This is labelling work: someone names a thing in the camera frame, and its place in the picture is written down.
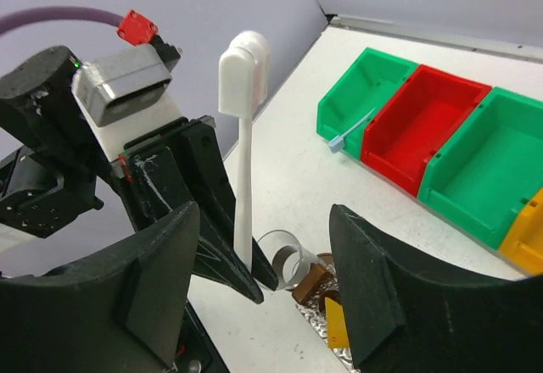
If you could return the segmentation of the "orange toothpaste tube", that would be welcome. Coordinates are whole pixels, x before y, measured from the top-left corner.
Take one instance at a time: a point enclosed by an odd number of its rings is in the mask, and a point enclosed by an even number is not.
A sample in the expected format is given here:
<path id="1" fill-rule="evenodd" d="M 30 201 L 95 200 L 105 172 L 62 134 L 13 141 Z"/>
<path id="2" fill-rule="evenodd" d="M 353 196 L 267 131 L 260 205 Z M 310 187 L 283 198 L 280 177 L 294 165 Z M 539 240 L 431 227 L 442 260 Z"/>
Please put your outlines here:
<path id="1" fill-rule="evenodd" d="M 331 298 L 325 298 L 325 314 L 328 347 L 349 348 L 343 307 Z"/>

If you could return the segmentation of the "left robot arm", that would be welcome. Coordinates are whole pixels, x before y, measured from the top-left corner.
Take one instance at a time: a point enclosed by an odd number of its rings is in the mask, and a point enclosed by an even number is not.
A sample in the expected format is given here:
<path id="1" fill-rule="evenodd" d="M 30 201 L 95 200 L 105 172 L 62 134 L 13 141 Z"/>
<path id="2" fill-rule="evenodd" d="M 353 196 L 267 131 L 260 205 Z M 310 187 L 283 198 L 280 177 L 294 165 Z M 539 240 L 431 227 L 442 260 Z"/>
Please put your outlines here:
<path id="1" fill-rule="evenodd" d="M 179 118 L 122 144 L 109 164 L 76 106 L 70 85 L 80 63 L 64 46 L 28 58 L 1 79 L 1 125 L 21 142 L 31 175 L 46 180 L 43 192 L 13 193 L 2 220 L 46 238 L 97 202 L 97 180 L 120 197 L 132 227 L 141 231 L 185 203 L 200 211 L 193 273 L 261 303 L 278 277 L 259 247 L 246 267 L 233 250 L 235 197 L 209 117 Z"/>

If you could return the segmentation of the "white toothbrush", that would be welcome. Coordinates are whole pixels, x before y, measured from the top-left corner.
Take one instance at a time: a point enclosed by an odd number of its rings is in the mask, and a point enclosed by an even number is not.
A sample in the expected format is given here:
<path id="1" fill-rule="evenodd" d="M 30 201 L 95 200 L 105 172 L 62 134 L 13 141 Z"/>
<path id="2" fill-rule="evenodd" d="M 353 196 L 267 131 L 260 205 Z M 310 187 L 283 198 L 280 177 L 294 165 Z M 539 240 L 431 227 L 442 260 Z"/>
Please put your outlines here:
<path id="1" fill-rule="evenodd" d="M 267 98 L 271 49 L 256 31 L 230 42 L 218 64 L 218 110 L 238 119 L 238 181 L 233 248 L 248 270 L 253 263 L 251 153 L 256 109 Z"/>

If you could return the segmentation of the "clear rack with brown ends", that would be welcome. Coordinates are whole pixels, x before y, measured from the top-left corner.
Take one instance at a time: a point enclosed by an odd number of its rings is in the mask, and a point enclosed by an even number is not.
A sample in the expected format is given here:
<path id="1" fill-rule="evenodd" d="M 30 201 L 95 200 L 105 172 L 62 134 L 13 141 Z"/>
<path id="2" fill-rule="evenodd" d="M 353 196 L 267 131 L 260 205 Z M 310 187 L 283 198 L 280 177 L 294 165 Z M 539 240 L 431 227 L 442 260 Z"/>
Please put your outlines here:
<path id="1" fill-rule="evenodd" d="M 327 265 L 332 278 L 324 281 L 325 271 L 317 265 L 310 274 L 294 290 L 295 307 L 309 323 L 312 329 L 325 343 L 348 372 L 358 372 L 354 367 L 350 348 L 329 348 L 327 343 L 327 322 L 325 314 L 325 298 L 331 298 L 342 306 L 339 294 L 339 283 L 334 265 Z"/>

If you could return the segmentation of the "clear plastic cup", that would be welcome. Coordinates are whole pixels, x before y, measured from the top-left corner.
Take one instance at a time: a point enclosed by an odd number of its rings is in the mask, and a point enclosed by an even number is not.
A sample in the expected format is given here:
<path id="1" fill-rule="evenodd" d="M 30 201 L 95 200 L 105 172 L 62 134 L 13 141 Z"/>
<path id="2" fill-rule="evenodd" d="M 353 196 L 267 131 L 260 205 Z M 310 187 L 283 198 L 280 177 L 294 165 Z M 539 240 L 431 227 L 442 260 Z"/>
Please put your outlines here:
<path id="1" fill-rule="evenodd" d="M 323 259 L 306 249 L 290 231 L 283 229 L 268 231 L 257 240 L 257 243 L 278 279 L 277 288 L 268 288 L 259 282 L 258 285 L 266 291 L 292 292 L 317 265 L 325 271 L 324 281 L 332 278 Z"/>

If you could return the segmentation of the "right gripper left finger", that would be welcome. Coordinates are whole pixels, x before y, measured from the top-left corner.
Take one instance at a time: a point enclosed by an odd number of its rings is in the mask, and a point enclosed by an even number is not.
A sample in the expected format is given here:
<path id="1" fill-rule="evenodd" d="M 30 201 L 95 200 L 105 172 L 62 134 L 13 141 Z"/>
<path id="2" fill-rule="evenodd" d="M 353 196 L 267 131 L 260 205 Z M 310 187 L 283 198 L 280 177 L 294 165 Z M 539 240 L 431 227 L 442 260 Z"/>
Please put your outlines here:
<path id="1" fill-rule="evenodd" d="M 1 281 L 4 372 L 166 372 L 174 365 L 199 207 L 43 276 Z"/>

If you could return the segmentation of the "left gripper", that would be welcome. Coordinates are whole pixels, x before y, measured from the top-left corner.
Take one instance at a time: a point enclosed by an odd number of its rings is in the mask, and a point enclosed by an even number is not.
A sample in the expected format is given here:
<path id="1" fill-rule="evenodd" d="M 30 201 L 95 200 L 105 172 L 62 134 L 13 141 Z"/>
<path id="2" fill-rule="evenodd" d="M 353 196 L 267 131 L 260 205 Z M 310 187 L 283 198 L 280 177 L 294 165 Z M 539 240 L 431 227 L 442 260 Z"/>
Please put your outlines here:
<path id="1" fill-rule="evenodd" d="M 115 182 L 135 231 L 154 224 L 186 202 L 201 212 L 194 272 L 229 287 L 254 303 L 264 295 L 233 250 L 235 197 L 209 115 L 181 117 L 125 145 Z"/>

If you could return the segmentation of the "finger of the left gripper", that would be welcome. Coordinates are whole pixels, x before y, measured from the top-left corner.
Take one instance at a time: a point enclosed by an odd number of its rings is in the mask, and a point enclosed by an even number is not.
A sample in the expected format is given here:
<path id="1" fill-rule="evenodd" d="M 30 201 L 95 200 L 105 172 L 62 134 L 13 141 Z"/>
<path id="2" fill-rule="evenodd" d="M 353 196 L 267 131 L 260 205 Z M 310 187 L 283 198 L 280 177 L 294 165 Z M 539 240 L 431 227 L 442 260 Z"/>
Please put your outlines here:
<path id="1" fill-rule="evenodd" d="M 252 268 L 251 275 L 268 291 L 275 292 L 279 285 L 277 273 L 264 255 L 257 241 L 252 239 Z"/>

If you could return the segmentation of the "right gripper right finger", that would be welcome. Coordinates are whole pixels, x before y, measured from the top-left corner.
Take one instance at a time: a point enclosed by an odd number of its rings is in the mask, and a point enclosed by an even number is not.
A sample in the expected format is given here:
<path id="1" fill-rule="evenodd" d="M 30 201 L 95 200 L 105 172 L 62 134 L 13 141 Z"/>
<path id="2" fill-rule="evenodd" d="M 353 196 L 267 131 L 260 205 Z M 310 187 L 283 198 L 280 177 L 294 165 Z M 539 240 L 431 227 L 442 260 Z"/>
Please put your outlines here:
<path id="1" fill-rule="evenodd" d="M 342 204 L 329 236 L 354 366 L 363 372 L 539 372 L 542 279 L 437 259 Z"/>

